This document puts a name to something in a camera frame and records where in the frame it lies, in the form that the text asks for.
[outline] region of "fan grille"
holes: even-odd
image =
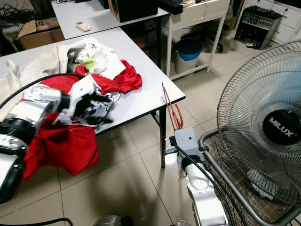
[[[217,114],[224,147],[254,187],[301,205],[301,141],[280,145],[263,131],[268,114],[284,109],[301,117],[301,40],[244,64],[226,85]]]

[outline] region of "chair wheel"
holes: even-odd
[[[134,226],[133,220],[131,217],[126,216],[121,219],[121,226]]]

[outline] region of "cardboard box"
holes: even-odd
[[[18,34],[25,49],[44,46],[65,40],[56,17],[45,20],[31,20]]]

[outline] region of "electric fan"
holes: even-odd
[[[301,40],[257,55],[226,85],[218,131],[261,197],[301,205]]]

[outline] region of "table leg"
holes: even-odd
[[[157,19],[157,66],[161,69],[161,17]]]
[[[171,46],[173,42],[173,30],[168,28],[167,37],[167,57],[166,57],[166,75],[169,77],[170,74],[170,61],[171,61]]]
[[[166,107],[159,110],[161,167],[165,168]]]
[[[211,69],[211,63],[212,63],[213,56],[214,56],[215,51],[216,51],[217,43],[220,39],[220,35],[221,35],[221,32],[222,32],[222,26],[224,24],[224,21],[225,21],[225,16],[223,16],[221,18],[220,24],[219,24],[218,29],[217,29],[217,33],[216,33],[216,36],[215,36],[215,40],[214,40],[214,44],[213,44],[213,48],[212,48],[211,56],[210,56],[210,60],[209,60],[209,66],[207,67],[207,70],[206,70],[207,73],[209,73],[210,69]]]

